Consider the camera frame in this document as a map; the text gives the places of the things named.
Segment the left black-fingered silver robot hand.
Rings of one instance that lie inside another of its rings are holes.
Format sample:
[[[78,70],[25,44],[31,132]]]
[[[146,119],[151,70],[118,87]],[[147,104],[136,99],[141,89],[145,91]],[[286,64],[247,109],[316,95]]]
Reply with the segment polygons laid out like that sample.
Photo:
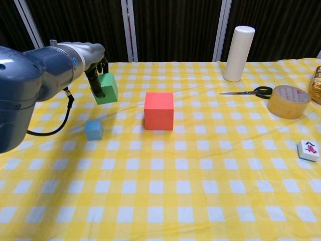
[[[57,47],[67,50],[74,50],[82,61],[83,72],[85,73],[92,93],[95,97],[103,98],[105,94],[98,79],[98,73],[106,74],[109,72],[108,60],[105,57],[105,48],[99,43],[63,42],[58,43]]]

